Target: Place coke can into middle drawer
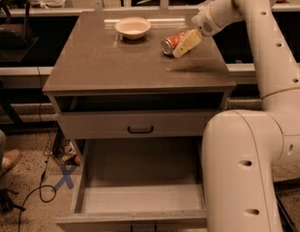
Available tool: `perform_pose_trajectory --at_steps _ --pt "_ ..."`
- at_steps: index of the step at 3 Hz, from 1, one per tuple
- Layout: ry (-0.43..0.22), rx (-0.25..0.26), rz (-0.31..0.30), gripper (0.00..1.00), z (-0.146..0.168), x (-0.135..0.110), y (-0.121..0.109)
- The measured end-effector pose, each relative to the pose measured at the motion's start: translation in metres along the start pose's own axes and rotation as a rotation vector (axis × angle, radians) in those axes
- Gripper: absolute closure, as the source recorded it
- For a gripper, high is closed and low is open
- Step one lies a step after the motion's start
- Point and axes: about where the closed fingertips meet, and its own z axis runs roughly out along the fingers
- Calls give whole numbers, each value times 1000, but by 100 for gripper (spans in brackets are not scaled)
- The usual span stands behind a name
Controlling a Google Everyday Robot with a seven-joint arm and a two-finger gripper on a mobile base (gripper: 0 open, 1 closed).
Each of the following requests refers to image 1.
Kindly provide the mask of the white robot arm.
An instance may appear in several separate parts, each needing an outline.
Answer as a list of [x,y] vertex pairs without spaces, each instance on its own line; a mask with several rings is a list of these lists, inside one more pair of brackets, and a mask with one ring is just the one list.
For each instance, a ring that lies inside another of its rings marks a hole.
[[277,0],[214,0],[193,19],[204,37],[246,24],[261,110],[214,116],[202,137],[208,232],[283,232],[275,163],[300,158],[300,68],[273,17]]

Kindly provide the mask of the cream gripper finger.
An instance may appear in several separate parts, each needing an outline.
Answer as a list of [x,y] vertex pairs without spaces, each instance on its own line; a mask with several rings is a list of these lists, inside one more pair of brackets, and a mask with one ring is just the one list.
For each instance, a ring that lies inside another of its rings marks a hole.
[[175,47],[172,55],[176,58],[180,58],[188,51],[196,47],[202,41],[202,35],[197,29],[190,30]]

